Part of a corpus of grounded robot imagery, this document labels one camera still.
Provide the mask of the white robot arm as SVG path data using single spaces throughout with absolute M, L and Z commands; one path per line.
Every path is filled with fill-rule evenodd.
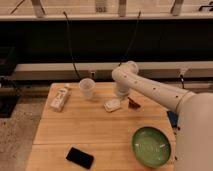
M 115 93 L 133 89 L 178 115 L 174 171 L 213 171 L 213 93 L 194 93 L 138 75 L 128 61 L 112 71 Z

